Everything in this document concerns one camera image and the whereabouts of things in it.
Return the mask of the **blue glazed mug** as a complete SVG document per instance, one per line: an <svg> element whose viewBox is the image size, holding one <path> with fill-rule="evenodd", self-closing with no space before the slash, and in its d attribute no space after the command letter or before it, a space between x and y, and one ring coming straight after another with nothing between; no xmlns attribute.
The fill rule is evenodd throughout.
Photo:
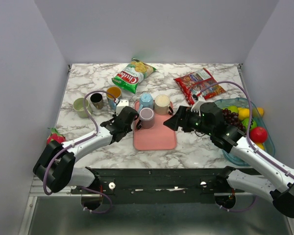
<svg viewBox="0 0 294 235"><path fill-rule="evenodd" d="M112 86L107 89L106 97L107 97L109 107L113 111L115 111L117 104L114 102L114 99L116 98L118 101L120 101L122 99L123 95L122 95L122 91L119 87Z"/></svg>

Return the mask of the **brown mug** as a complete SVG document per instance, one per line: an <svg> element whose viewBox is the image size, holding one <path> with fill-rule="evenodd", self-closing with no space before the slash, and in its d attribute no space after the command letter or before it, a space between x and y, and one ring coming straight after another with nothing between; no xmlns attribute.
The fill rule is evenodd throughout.
<svg viewBox="0 0 294 235"><path fill-rule="evenodd" d="M104 106L103 96L101 93L93 93L90 97L90 101L92 102L93 106L101 110Z"/></svg>

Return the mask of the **green mug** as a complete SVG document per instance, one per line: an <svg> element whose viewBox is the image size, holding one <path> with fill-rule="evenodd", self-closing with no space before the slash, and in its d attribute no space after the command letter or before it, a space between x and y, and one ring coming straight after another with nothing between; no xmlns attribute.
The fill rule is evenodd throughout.
<svg viewBox="0 0 294 235"><path fill-rule="evenodd" d="M92 110L91 104L89 103L87 99L85 100L84 98L81 97L76 99L73 103L73 108L80 118L88 118L88 115L86 114L84 106L86 107L88 113L91 114L93 110Z"/></svg>

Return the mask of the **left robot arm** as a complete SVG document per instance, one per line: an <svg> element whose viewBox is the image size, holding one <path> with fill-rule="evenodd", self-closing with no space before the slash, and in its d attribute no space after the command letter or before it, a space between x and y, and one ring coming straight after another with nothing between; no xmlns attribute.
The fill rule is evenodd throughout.
<svg viewBox="0 0 294 235"><path fill-rule="evenodd" d="M133 121L139 117L131 107L124 107L119 115L100 124L92 131L72 141L46 145L33 168L33 173L51 193L57 193L66 186L82 187L87 193L98 190L96 173L90 168L77 168L75 163L93 151L119 142L131 132Z"/></svg>

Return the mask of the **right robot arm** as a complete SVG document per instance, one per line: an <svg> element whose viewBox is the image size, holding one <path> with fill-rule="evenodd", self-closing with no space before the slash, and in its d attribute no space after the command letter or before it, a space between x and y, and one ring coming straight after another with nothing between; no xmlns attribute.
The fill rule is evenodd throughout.
<svg viewBox="0 0 294 235"><path fill-rule="evenodd" d="M258 171L258 178L229 168L216 179L222 192L230 188L252 193L271 202L283 215L294 218L294 169L284 165L252 142L246 133L224 120L223 110L214 102L201 104L198 110L180 106L163 123L173 131L201 132L209 135L218 148L235 155Z"/></svg>

